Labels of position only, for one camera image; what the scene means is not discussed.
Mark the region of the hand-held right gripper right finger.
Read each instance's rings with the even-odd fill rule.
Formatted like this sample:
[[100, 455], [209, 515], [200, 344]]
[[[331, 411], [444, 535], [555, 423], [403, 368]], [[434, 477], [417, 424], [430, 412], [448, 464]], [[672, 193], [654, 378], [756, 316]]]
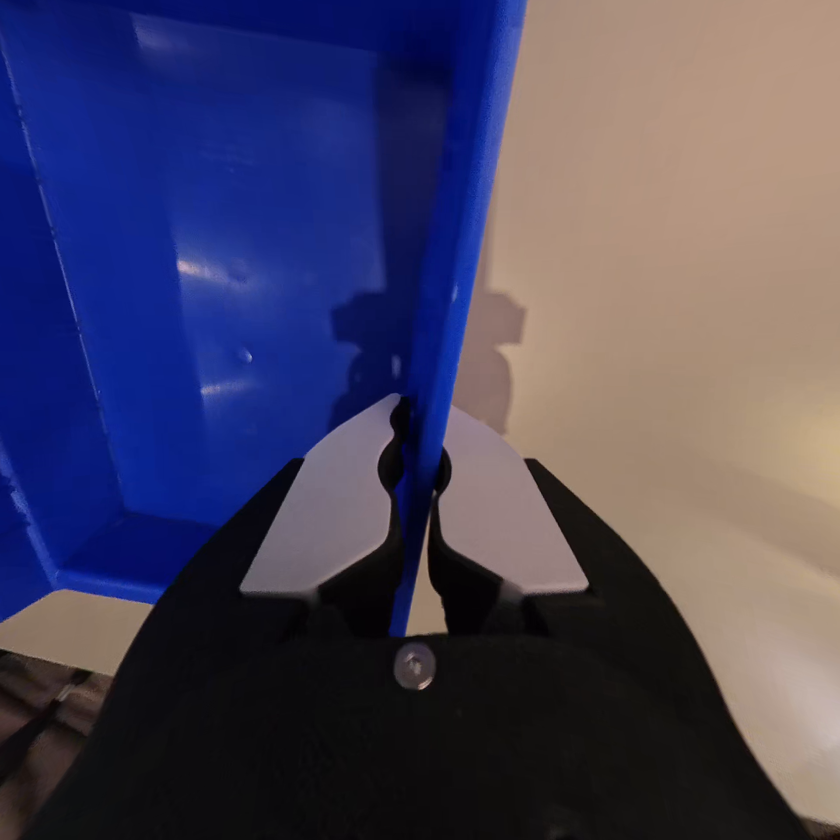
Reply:
[[427, 567], [451, 635], [483, 633], [496, 613], [525, 623], [534, 599], [590, 588], [525, 459], [458, 408], [430, 508]]

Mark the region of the blue plastic bin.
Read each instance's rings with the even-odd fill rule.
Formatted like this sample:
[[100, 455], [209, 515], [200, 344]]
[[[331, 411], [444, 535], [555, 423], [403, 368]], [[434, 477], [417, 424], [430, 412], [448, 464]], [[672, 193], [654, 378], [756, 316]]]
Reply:
[[407, 624], [526, 2], [2, 2], [2, 620], [391, 393]]

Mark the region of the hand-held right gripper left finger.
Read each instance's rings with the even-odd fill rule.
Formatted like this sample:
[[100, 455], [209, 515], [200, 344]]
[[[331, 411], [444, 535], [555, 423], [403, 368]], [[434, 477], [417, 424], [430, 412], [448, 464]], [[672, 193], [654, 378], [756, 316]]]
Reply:
[[305, 455], [239, 590], [332, 608], [352, 632], [388, 632], [403, 577], [397, 489], [407, 398], [390, 394]]

